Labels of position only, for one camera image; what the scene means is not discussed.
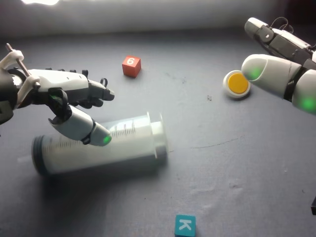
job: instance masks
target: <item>round button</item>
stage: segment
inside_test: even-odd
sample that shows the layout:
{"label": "round button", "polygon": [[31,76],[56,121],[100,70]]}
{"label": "round button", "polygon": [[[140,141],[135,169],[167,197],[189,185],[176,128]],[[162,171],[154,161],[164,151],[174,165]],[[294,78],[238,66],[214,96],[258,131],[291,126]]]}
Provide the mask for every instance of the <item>round button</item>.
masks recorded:
{"label": "round button", "polygon": [[223,87],[233,98],[241,98],[250,91],[250,83],[239,70],[234,70],[224,77]]}

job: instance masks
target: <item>wall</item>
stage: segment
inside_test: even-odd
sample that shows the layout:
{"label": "wall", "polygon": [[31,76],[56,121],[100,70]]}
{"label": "wall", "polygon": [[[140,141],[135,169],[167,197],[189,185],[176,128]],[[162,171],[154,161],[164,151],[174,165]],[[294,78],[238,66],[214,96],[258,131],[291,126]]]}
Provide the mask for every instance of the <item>wall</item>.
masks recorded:
{"label": "wall", "polygon": [[54,6],[1,0],[0,36],[22,37],[243,26],[270,22],[285,0],[61,0]]}

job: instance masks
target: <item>number 6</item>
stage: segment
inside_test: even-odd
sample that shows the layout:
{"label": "number 6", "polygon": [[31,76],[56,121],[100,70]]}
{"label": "number 6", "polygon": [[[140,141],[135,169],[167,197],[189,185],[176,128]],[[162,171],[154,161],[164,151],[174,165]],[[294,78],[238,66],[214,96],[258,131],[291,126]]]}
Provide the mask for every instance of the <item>number 6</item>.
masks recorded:
{"label": "number 6", "polygon": [[135,58],[129,58],[127,64],[131,65],[134,63]]}

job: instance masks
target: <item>gray background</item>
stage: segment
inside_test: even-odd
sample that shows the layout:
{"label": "gray background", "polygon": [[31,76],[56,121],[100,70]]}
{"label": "gray background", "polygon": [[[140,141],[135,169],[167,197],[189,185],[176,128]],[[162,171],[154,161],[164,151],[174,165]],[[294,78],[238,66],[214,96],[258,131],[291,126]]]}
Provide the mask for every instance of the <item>gray background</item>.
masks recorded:
{"label": "gray background", "polygon": [[0,37],[244,26],[284,14],[288,0],[60,0],[56,5],[0,1]]}
{"label": "gray background", "polygon": [[[316,236],[315,117],[255,87],[241,101],[222,91],[226,73],[263,53],[243,29],[10,43],[28,68],[108,78],[116,97],[88,111],[96,121],[161,112],[170,154],[151,175],[44,182],[31,142],[53,132],[54,115],[45,106],[19,109],[0,127],[0,236],[172,237],[176,214],[196,216],[197,237]],[[122,74],[129,54],[142,60],[136,79]]]}

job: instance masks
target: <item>yellow button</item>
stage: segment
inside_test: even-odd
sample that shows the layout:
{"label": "yellow button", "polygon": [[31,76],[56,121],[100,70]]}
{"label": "yellow button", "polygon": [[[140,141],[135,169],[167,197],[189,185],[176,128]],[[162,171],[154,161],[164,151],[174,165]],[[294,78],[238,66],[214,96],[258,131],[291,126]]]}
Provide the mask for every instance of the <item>yellow button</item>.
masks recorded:
{"label": "yellow button", "polygon": [[248,81],[241,73],[232,74],[228,79],[229,89],[236,94],[243,94],[248,89]]}

